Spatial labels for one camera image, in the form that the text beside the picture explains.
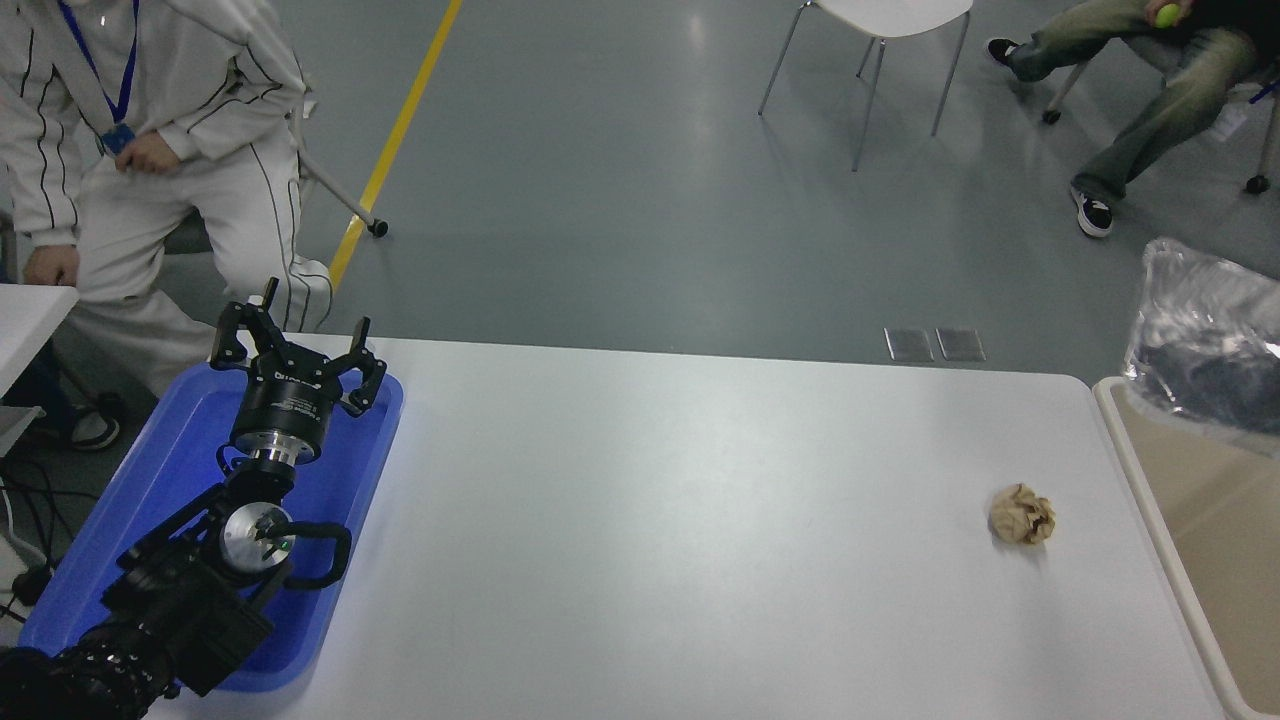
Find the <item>person's left hand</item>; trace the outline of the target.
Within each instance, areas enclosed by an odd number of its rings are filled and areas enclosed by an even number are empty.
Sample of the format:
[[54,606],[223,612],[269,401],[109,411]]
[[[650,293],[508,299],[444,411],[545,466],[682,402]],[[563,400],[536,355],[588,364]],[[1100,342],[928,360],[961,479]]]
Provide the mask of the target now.
[[180,164],[179,155],[156,131],[131,140],[114,160],[119,173],[134,172],[150,176],[168,174]]

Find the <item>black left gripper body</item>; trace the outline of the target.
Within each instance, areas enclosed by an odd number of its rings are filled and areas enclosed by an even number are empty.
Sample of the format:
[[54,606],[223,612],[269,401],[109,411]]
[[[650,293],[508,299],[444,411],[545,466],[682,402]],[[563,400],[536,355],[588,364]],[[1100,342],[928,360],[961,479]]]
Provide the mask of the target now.
[[250,363],[247,386],[230,442],[239,448],[260,436],[278,433],[320,448],[334,405],[342,395],[338,377],[316,352],[261,354]]

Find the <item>person's right hand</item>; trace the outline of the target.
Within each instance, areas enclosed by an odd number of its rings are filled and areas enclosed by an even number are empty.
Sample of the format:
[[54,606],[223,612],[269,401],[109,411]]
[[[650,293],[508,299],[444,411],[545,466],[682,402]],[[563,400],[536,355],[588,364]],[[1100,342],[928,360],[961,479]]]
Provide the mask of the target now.
[[24,270],[26,284],[51,287],[77,287],[81,255],[76,245],[45,245],[33,247]]

